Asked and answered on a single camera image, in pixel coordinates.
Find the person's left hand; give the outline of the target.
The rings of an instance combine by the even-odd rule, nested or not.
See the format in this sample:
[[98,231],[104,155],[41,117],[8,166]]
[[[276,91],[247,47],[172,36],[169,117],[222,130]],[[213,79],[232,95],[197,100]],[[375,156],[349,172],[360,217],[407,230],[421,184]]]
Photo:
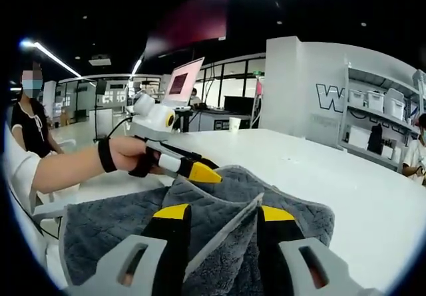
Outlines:
[[117,136],[109,139],[112,160],[117,170],[130,172],[138,160],[146,154],[146,143],[132,136]]

